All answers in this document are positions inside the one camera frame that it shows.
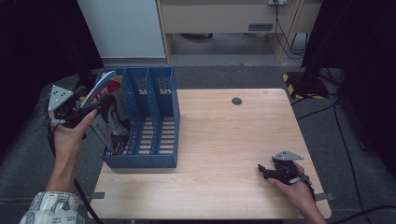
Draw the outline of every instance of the table top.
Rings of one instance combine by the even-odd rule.
[[[177,168],[110,169],[105,163],[92,199],[100,218],[269,219],[302,218],[263,179],[257,164],[286,149],[323,192],[300,128],[281,89],[178,90]],[[234,105],[238,97],[241,105]],[[317,202],[330,217],[326,200]]]

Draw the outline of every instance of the white panel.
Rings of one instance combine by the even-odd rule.
[[[164,58],[155,0],[78,0],[102,58]]]

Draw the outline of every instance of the blue file organizer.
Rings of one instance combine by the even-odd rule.
[[[110,168],[176,168],[180,112],[172,67],[103,68],[122,75],[131,123],[126,153],[102,159]]]

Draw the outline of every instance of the patterned sleeve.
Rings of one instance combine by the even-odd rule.
[[[20,223],[85,223],[84,218],[77,212],[78,203],[79,197],[73,193],[39,192]]]

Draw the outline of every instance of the magazine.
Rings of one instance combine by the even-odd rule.
[[[120,155],[127,148],[131,132],[121,78],[122,76],[117,76],[114,71],[102,74],[101,79],[81,103],[81,108],[100,103],[92,128],[113,155]]]

